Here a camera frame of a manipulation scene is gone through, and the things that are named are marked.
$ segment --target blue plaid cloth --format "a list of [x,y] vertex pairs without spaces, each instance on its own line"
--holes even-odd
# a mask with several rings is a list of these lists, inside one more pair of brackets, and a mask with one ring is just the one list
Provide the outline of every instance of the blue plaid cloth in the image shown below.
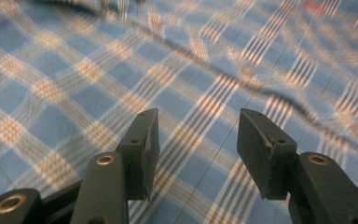
[[358,186],[358,1],[63,2],[0,0],[0,194],[77,181],[152,107],[161,154],[131,223],[290,223],[236,153],[242,107]]

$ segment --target metal rivet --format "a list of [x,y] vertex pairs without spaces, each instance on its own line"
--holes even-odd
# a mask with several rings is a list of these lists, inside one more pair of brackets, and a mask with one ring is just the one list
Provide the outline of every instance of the metal rivet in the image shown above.
[[319,156],[319,155],[310,155],[308,157],[308,159],[318,165],[327,165],[328,164],[328,159],[323,157],[323,156]]
[[107,165],[112,163],[115,160],[115,157],[113,156],[101,156],[100,158],[98,158],[97,160],[97,164],[98,165]]
[[24,194],[11,195],[0,202],[0,214],[16,210],[25,203],[27,196]]

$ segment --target red spot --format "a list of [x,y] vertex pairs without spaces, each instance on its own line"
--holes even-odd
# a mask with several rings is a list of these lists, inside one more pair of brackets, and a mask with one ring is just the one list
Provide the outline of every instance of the red spot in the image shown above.
[[306,1],[304,7],[313,12],[324,13],[324,7],[317,3]]

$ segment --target plaid fabric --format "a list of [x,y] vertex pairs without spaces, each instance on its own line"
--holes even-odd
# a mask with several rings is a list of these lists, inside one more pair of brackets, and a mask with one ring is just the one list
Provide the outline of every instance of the plaid fabric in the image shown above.
[[78,2],[0,0],[0,194],[73,183],[152,107],[155,189],[132,223],[290,222],[236,153],[241,107],[358,185],[358,1]]

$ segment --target bed sheet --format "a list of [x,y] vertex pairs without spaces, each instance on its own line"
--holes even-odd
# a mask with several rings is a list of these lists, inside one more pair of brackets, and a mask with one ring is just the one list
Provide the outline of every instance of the bed sheet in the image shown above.
[[158,108],[131,223],[290,223],[236,153],[240,108],[358,186],[358,0],[0,0],[0,194],[48,196]]

